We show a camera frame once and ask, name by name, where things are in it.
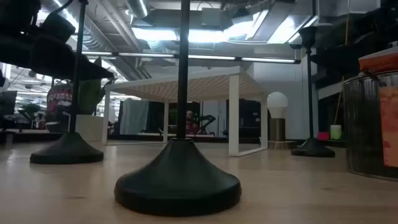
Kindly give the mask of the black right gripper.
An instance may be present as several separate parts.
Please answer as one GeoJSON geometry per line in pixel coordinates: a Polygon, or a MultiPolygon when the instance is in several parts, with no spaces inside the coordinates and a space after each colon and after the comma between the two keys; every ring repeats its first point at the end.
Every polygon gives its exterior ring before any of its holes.
{"type": "Polygon", "coordinates": [[[383,6],[366,13],[354,23],[354,45],[319,49],[311,61],[328,70],[358,73],[358,59],[388,48],[397,41],[397,6],[383,6]]]}

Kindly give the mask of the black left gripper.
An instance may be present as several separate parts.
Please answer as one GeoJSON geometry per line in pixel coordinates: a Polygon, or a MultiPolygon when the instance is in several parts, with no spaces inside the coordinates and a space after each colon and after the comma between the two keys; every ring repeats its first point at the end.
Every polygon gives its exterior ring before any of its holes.
{"type": "MultiPolygon", "coordinates": [[[[32,29],[28,34],[15,29],[1,30],[1,62],[55,78],[74,80],[75,59],[76,53],[67,50],[64,40],[42,29],[32,29]]],[[[84,54],[78,70],[80,80],[114,77],[112,72],[90,62],[84,54]]]]}

